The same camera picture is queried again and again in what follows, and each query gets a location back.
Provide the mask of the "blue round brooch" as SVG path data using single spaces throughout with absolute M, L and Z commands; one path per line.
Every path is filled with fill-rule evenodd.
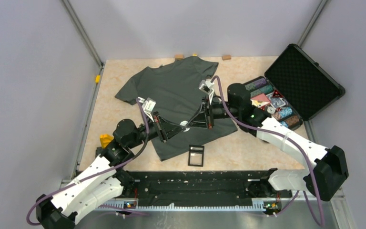
M 190 127 L 188 126 L 189 122 L 186 120 L 183 120 L 180 122 L 180 126 L 183 127 L 184 132 L 188 132 L 190 130 Z

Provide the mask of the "dark grey t-shirt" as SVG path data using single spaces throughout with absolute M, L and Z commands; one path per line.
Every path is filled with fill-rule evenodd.
M 156 102 L 154 111 L 168 121 L 188 121 L 198 110 L 204 93 L 199 89 L 202 80 L 213 77 L 218 62 L 191 56 L 158 68 L 146 67 L 132 76 L 117 92 L 115 98 L 134 105 L 136 98 L 151 98 Z M 166 143 L 152 140 L 161 161 L 188 151 L 189 145 L 204 145 L 237 131 L 230 118 L 217 119 L 210 130 L 191 128 L 172 137 Z

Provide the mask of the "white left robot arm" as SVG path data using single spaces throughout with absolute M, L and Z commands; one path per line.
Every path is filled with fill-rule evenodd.
M 159 138 L 164 143 L 189 128 L 187 121 L 173 123 L 158 112 L 143 113 L 143 121 L 143 126 L 137 127 L 131 119 L 121 120 L 113 140 L 87 169 L 65 187 L 41 195 L 35 203 L 37 225 L 45 229 L 73 229 L 111 198 L 130 196 L 134 179 L 123 167 L 136 159 L 150 140 Z

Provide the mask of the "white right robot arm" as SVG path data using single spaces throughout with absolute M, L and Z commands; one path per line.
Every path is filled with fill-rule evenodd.
M 278 191 L 308 191 L 321 201 L 330 201 L 349 172 L 346 156 L 338 146 L 328 148 L 310 141 L 284 124 L 278 122 L 263 109 L 252 105 L 250 92 L 241 83 L 228 86 L 228 100 L 218 103 L 214 98 L 214 83 L 202 81 L 200 90 L 206 93 L 199 109 L 185 128 L 212 128 L 216 119 L 231 118 L 244 131 L 270 143 L 303 165 L 304 169 L 276 169 L 260 184 L 261 192 L 272 197 Z

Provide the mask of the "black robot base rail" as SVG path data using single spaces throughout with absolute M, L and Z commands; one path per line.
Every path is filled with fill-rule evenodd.
M 251 206 L 255 198 L 290 198 L 267 181 L 272 170 L 259 171 L 127 171 L 121 197 L 139 207 Z

